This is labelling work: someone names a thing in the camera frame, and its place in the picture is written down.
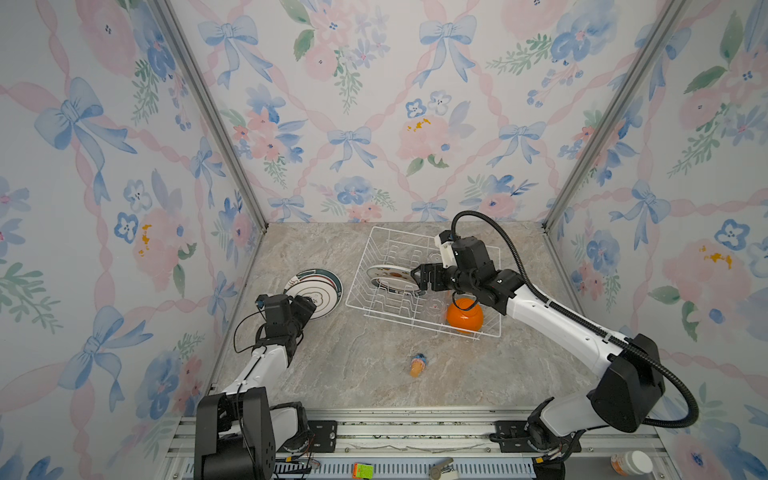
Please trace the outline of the plate with fruit pattern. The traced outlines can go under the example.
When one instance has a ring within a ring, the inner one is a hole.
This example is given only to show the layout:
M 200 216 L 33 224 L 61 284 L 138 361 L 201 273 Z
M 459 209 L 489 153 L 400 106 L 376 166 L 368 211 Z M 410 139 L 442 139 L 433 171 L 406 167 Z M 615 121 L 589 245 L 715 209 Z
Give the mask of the plate with fruit pattern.
M 372 265 L 366 269 L 366 275 L 374 287 L 390 293 L 420 294 L 422 292 L 411 271 L 405 267 L 389 264 Z

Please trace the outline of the white plate green red rim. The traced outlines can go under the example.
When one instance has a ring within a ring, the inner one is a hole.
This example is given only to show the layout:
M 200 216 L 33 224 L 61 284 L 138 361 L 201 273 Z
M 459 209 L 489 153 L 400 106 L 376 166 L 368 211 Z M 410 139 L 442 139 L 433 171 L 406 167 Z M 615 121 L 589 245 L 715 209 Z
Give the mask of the white plate green red rim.
M 295 274 L 286 284 L 283 289 L 283 293 L 285 293 L 286 289 L 295 285 L 299 281 L 306 281 L 306 280 L 324 280 L 328 283 L 330 283 L 332 286 L 336 287 L 337 293 L 339 295 L 339 303 L 340 304 L 342 297 L 343 297 L 343 284 L 340 280 L 340 278 L 334 274 L 333 272 L 322 269 L 322 268 L 316 268 L 316 269 L 307 269 L 298 272 Z

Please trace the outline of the white wire dish rack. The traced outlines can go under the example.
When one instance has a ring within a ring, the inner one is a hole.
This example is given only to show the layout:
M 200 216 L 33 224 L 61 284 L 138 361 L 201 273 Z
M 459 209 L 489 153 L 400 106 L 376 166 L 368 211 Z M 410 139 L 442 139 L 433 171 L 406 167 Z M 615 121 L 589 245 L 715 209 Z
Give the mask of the white wire dish rack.
M 367 319 L 474 340 L 500 337 L 502 316 L 487 306 L 478 306 L 483 323 L 476 329 L 449 323 L 448 310 L 462 296 L 451 288 L 435 289 L 422 276 L 442 267 L 441 248 L 434 238 L 375 226 L 347 290 L 346 305 Z

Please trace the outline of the white plate black flower outline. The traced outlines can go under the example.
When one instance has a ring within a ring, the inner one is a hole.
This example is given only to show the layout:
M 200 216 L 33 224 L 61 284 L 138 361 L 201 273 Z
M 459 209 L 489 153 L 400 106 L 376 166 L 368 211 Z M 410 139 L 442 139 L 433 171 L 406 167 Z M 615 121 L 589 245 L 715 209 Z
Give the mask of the white plate black flower outline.
M 310 316 L 316 320 L 330 314 L 339 303 L 336 287 L 324 280 L 299 281 L 285 291 L 293 297 L 306 297 L 312 301 L 315 310 Z

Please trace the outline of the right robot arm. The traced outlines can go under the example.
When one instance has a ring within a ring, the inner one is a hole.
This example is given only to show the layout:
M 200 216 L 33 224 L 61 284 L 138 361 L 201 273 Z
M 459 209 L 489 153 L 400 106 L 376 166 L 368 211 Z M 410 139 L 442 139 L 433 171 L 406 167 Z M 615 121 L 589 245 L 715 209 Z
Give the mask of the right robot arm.
M 599 381 L 590 389 L 543 401 L 526 421 L 524 437 L 544 452 L 555 449 L 579 431 L 601 427 L 633 433 L 663 396 L 662 375 L 615 334 L 603 330 L 552 300 L 543 300 L 513 270 L 499 270 L 485 244 L 466 237 L 446 242 L 442 261 L 421 264 L 411 271 L 421 290 L 467 294 L 474 303 L 519 320 L 568 350 Z

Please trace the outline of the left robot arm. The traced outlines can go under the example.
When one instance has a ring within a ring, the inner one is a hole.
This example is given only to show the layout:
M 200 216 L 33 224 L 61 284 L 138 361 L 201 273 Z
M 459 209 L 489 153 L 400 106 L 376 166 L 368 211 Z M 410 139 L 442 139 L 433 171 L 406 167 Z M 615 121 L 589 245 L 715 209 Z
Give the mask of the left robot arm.
M 262 294 L 256 307 L 263 323 L 250 360 L 229 386 L 198 403 L 195 479 L 270 479 L 278 450 L 308 430 L 301 403 L 271 406 L 269 393 L 288 370 L 316 305 L 305 296 Z

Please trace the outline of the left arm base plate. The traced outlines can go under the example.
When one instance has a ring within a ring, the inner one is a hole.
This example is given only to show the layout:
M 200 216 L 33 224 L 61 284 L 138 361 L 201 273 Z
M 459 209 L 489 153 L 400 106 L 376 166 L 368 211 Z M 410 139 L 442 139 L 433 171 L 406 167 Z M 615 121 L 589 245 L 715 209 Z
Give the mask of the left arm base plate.
M 310 420 L 305 427 L 279 449 L 280 453 L 293 455 L 307 453 L 333 453 L 338 437 L 338 422 L 335 420 Z

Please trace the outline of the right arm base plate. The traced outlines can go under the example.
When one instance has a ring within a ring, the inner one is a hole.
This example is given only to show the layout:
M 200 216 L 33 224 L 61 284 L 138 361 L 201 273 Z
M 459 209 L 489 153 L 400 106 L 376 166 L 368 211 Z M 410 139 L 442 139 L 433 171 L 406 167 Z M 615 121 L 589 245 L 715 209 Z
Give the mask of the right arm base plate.
M 526 421 L 519 420 L 496 421 L 489 440 L 497 444 L 502 453 L 554 455 L 582 451 L 581 442 L 574 434 L 555 437 L 543 427 L 530 427 Z

